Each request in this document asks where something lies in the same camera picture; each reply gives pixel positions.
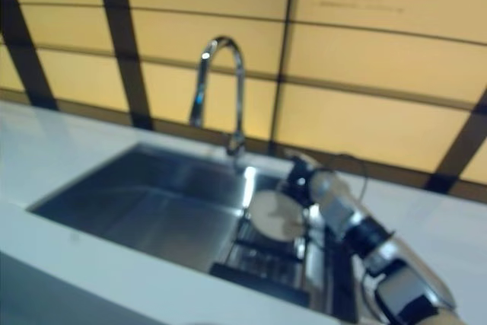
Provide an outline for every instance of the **stainless steel sink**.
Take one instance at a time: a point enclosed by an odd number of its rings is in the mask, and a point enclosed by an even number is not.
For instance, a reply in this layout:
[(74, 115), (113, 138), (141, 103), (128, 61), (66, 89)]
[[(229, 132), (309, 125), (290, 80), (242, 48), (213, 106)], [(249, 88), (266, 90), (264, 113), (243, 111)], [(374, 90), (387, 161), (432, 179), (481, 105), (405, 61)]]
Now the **stainless steel sink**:
[[(256, 190), (277, 184), (262, 174), (255, 180)], [(208, 272), (231, 239), (248, 189), (244, 174), (229, 166), (140, 145), (33, 212)]]
[(251, 225), (245, 207), (252, 195), (278, 183), (252, 167), (238, 173), (230, 165), (139, 145), (31, 211), (354, 322), (346, 253), (328, 240), (324, 256), (316, 245), (308, 245), (308, 236), (291, 243), (273, 241)]

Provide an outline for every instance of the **faucet spout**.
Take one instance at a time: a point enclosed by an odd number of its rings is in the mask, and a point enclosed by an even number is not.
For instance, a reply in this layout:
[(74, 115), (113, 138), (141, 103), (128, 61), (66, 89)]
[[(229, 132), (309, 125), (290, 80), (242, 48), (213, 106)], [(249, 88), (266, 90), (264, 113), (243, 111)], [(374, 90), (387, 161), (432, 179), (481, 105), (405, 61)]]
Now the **faucet spout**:
[(244, 109), (244, 59), (238, 45), (230, 37), (219, 36), (211, 40), (203, 50), (199, 60), (198, 77), (196, 80), (196, 92), (193, 100), (193, 107), (189, 115), (189, 124), (191, 126), (202, 127), (203, 114), (205, 105), (205, 92), (208, 79), (208, 71), (210, 69), (211, 60), (213, 56), (225, 47), (231, 49), (235, 61), (235, 72), (237, 75), (237, 103), (236, 103), (236, 126), (235, 131), (230, 137), (227, 145), (227, 153), (229, 155), (239, 154), (244, 147), (244, 130), (242, 123), (243, 109)]

